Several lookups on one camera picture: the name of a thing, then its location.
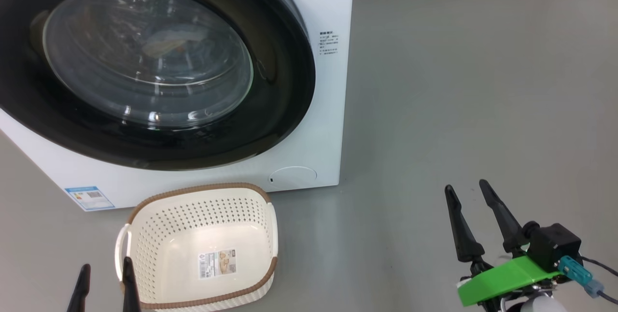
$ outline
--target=cable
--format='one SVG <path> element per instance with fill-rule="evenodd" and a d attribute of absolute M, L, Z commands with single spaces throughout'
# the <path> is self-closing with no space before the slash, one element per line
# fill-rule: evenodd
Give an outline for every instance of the cable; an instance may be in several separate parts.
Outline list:
<path fill-rule="evenodd" d="M 612 298 L 607 296 L 607 294 L 605 294 L 604 292 L 598 292 L 599 296 L 606 299 L 607 301 L 611 302 L 611 303 L 615 303 L 616 305 L 618 305 L 618 299 Z"/>
<path fill-rule="evenodd" d="M 610 268 L 609 266 L 607 266 L 607 265 L 605 265 L 603 263 L 600 263 L 600 262 L 598 262 L 598 261 L 596 261 L 594 259 L 588 259 L 585 256 L 580 256 L 580 258 L 581 258 L 581 260 L 588 261 L 589 263 L 595 264 L 596 266 L 601 266 L 601 268 L 604 268 L 605 270 L 608 270 L 612 275 L 615 275 L 615 276 L 618 277 L 618 271 L 614 270 L 613 268 Z"/>

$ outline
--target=white washing machine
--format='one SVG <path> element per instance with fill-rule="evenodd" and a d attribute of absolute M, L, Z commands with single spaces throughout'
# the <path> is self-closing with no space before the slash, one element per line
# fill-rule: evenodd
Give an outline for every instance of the white washing machine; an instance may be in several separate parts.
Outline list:
<path fill-rule="evenodd" d="M 338 184 L 351 0 L 0 0 L 0 129 L 85 211 Z"/>

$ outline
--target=concrete floor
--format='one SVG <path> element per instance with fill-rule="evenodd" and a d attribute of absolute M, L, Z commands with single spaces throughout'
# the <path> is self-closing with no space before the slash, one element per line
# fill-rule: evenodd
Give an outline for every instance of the concrete floor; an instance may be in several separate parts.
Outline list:
<path fill-rule="evenodd" d="M 478 180 L 521 223 L 554 222 L 618 267 L 618 0 L 355 0 L 341 183 L 272 195 L 280 261 L 238 311 L 462 308 L 443 187 L 490 263 L 502 238 Z M 84 213 L 0 137 L 0 311 L 63 312 L 83 263 L 88 312 L 120 311 L 130 210 Z M 618 279 L 591 268 L 618 297 Z M 575 284 L 570 311 L 616 311 Z"/>

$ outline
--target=washing machine door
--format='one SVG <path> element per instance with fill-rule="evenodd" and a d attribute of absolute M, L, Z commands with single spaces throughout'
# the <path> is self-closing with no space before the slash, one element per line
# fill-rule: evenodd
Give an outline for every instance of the washing machine door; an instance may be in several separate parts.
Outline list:
<path fill-rule="evenodd" d="M 266 151 L 315 65 L 292 0 L 0 0 L 0 105 L 113 164 L 190 170 Z"/>

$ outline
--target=white laundry basket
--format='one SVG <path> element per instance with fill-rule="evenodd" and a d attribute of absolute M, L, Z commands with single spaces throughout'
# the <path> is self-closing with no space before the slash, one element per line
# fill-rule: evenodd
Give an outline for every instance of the white laundry basket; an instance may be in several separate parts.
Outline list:
<path fill-rule="evenodd" d="M 277 264 L 274 207 L 253 184 L 189 187 L 137 205 L 116 240 L 120 281 L 125 238 L 144 309 L 210 312 L 256 301 Z"/>

